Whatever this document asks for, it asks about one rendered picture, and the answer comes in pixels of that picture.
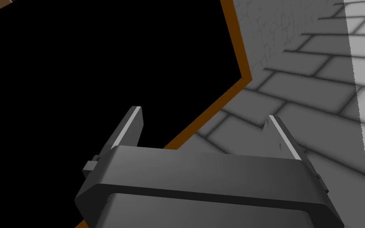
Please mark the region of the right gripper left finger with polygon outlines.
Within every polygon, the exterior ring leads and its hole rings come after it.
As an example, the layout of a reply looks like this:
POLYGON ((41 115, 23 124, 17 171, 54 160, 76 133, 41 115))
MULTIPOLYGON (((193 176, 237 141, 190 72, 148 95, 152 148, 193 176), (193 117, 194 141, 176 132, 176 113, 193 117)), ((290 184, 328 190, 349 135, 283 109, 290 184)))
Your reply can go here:
POLYGON ((144 126, 142 107, 132 106, 101 150, 102 154, 118 145, 137 146, 144 126))

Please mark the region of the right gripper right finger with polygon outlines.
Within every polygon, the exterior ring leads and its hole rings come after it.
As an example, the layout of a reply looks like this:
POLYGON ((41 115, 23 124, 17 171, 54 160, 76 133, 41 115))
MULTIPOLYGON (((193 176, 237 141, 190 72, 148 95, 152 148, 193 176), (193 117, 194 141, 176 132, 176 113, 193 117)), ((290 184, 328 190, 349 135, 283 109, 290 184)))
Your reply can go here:
POLYGON ((305 152, 278 116, 269 115, 262 129, 263 157, 300 160, 310 164, 305 152))

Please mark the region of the black panel with orange edge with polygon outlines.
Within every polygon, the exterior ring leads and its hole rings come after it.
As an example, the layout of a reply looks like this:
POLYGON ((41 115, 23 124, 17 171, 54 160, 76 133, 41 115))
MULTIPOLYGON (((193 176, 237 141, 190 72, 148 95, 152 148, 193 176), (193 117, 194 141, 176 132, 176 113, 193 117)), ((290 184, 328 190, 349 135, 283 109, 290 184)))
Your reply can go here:
POLYGON ((0 9, 0 228, 75 228, 82 168, 140 106, 163 148, 241 79, 220 0, 0 9))

